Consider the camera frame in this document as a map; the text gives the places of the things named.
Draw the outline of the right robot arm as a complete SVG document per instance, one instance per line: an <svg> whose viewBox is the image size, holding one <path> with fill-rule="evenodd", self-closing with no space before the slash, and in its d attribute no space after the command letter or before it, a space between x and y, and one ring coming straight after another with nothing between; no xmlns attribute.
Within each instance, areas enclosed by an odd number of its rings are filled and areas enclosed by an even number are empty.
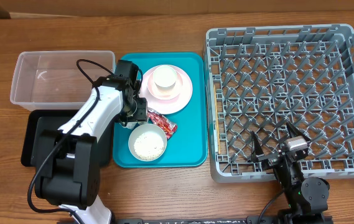
<svg viewBox="0 0 354 224"><path fill-rule="evenodd" d="M258 138L251 132L251 162L259 163L263 170L273 170L281 191L274 196L256 218L258 223L332 223L331 217L325 217L328 210L330 185L319 177L305 178L299 161L308 156L311 139L287 122L289 137L278 152L265 155ZM276 216L264 217L266 210L284 194L288 208L279 210Z"/></svg>

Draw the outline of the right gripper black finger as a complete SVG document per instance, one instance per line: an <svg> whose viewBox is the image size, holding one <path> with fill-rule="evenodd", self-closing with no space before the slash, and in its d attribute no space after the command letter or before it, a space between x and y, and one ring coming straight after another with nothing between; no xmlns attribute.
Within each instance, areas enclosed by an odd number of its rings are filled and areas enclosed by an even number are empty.
<svg viewBox="0 0 354 224"><path fill-rule="evenodd" d="M290 121L286 123L286 128L289 133L290 138L303 137L307 142L311 142L311 138L306 136L302 131L295 127Z"/></svg>
<svg viewBox="0 0 354 224"><path fill-rule="evenodd" d="M251 131L251 147L251 162L258 162L259 158L264 156L264 152L254 131Z"/></svg>

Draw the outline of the white rice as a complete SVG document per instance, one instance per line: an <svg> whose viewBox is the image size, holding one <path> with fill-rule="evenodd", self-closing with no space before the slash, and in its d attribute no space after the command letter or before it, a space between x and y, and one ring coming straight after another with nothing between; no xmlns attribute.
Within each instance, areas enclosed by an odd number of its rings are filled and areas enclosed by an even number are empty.
<svg viewBox="0 0 354 224"><path fill-rule="evenodd" d="M164 152L164 141L156 133L143 133L134 141L134 152L144 161L157 159Z"/></svg>

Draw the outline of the red snack wrapper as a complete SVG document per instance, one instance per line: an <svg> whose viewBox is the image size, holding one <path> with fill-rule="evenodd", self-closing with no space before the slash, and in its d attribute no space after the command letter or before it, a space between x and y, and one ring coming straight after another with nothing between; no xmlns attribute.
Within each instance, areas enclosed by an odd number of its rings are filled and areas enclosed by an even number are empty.
<svg viewBox="0 0 354 224"><path fill-rule="evenodd" d="M177 130L177 124L166 118L152 108L147 109L147 115L153 124L160 127L165 132L166 138L170 139Z"/></svg>

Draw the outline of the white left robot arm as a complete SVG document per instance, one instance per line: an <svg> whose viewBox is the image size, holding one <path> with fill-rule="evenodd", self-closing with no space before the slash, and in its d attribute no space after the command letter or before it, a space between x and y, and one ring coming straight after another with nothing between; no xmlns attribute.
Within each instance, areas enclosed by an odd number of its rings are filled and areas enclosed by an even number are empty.
<svg viewBox="0 0 354 224"><path fill-rule="evenodd" d="M101 201L100 168L110 150L100 146L112 124L133 128L147 121L147 100L139 97L142 74L129 60L92 80L87 102L56 130L43 130L34 143L35 174L27 203L37 213L66 212L77 223L114 223Z"/></svg>

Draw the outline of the grey bowl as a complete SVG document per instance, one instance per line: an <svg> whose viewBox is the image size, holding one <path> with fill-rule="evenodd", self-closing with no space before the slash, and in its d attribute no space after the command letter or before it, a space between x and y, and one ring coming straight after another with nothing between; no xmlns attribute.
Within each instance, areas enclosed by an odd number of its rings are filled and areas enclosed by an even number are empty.
<svg viewBox="0 0 354 224"><path fill-rule="evenodd" d="M151 162L160 158L166 147L167 136L155 124L147 123L137 126L128 140L130 153L143 162Z"/></svg>

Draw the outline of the white cup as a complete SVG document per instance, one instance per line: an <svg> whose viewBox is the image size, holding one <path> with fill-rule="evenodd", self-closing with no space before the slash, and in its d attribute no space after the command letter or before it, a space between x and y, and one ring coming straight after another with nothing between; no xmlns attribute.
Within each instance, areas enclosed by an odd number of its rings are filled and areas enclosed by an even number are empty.
<svg viewBox="0 0 354 224"><path fill-rule="evenodd" d="M177 80L177 72L169 65L160 65L153 71L154 83L162 89L172 88Z"/></svg>

